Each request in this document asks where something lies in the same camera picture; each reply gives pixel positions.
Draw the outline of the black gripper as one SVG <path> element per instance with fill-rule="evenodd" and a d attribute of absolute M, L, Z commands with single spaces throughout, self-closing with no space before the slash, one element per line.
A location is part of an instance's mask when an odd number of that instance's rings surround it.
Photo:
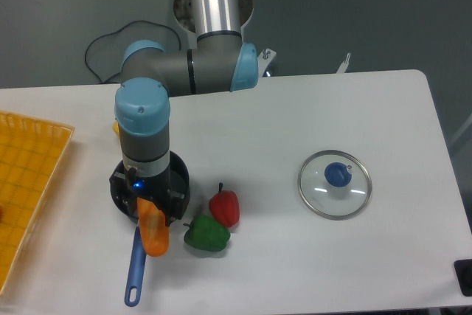
<path fill-rule="evenodd" d="M 129 173 L 120 162 L 109 183 L 112 201 L 130 219 L 138 218 L 138 198 L 153 202 L 164 213 L 165 226 L 181 220 L 187 210 L 187 166 L 180 158 L 171 158 L 162 173 L 151 177 Z"/>

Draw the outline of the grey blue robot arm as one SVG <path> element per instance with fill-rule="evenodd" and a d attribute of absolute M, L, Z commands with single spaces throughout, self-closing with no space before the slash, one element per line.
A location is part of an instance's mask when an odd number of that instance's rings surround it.
<path fill-rule="evenodd" d="M 122 161 L 110 186 L 132 221 L 139 219 L 139 199 L 161 210 L 166 224 L 189 203 L 187 167 L 170 149 L 170 99 L 257 85 L 257 51 L 243 40 L 237 0 L 191 0 L 191 9 L 194 48 L 166 52 L 154 41 L 136 41 L 122 60 L 114 104 Z"/>

